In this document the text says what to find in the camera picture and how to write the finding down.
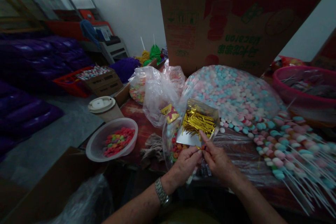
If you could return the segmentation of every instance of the concrete floor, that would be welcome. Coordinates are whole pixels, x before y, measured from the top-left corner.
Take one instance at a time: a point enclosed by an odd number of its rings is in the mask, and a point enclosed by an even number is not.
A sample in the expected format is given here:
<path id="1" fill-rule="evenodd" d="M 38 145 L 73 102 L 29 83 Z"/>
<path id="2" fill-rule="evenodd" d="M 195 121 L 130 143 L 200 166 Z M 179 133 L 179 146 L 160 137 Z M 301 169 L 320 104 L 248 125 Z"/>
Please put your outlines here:
<path id="1" fill-rule="evenodd" d="M 96 98 L 40 97 L 64 111 L 64 116 L 36 132 L 7 153 L 0 163 L 0 177 L 32 189 L 69 146 L 78 147 L 102 120 L 88 111 Z"/>

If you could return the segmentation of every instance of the cup lid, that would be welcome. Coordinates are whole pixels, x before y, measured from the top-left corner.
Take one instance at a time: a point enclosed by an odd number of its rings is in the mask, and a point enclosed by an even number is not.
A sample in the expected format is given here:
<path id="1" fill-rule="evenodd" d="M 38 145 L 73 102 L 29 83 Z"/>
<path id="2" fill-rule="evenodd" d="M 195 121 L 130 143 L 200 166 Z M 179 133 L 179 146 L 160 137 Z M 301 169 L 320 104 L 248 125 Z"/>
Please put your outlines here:
<path id="1" fill-rule="evenodd" d="M 102 96 L 90 101 L 88 108 L 91 113 L 103 113 L 114 107 L 116 101 L 110 96 Z"/>

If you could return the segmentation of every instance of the wristwatch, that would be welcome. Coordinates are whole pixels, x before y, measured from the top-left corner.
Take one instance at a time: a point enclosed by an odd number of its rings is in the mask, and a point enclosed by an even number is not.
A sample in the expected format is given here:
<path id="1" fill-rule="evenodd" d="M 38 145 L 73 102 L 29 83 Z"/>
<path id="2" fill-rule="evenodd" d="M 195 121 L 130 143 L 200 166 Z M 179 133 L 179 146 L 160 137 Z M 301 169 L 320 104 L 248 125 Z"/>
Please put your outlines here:
<path id="1" fill-rule="evenodd" d="M 155 190 L 156 190 L 156 194 L 159 197 L 161 206 L 166 207 L 170 204 L 170 202 L 172 201 L 172 197 L 170 195 L 167 195 L 166 192 L 164 191 L 162 184 L 161 184 L 161 180 L 160 178 L 158 178 L 155 181 Z"/>

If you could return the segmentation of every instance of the wrist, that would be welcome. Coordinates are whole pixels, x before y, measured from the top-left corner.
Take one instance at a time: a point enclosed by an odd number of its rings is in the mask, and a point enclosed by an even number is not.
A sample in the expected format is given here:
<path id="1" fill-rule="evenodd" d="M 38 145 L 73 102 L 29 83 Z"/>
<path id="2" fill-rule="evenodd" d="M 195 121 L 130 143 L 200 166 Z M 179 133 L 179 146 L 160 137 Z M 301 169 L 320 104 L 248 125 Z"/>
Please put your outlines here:
<path id="1" fill-rule="evenodd" d="M 230 188 L 235 187 L 241 183 L 242 176 L 243 174 L 240 172 L 239 168 L 233 166 L 233 168 L 223 176 L 221 182 Z"/>
<path id="2" fill-rule="evenodd" d="M 173 192 L 177 189 L 177 185 L 169 172 L 161 177 L 162 188 L 167 195 L 173 194 Z"/>

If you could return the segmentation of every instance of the hand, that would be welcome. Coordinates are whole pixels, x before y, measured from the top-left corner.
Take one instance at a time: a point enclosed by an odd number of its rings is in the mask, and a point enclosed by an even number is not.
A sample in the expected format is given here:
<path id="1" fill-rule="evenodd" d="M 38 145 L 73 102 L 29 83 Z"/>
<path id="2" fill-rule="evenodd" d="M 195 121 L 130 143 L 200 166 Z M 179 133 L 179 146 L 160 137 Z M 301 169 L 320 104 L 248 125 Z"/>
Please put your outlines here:
<path id="1" fill-rule="evenodd" d="M 204 158 L 211 172 L 227 186 L 234 184 L 242 176 L 240 170 L 232 163 L 223 148 L 216 147 L 203 131 L 199 131 L 206 144 L 203 151 Z"/>
<path id="2" fill-rule="evenodd" d="M 179 186 L 184 185 L 201 158 L 202 151 L 194 146 L 181 151 L 173 167 L 161 178 L 162 187 L 166 194 L 170 195 Z"/>

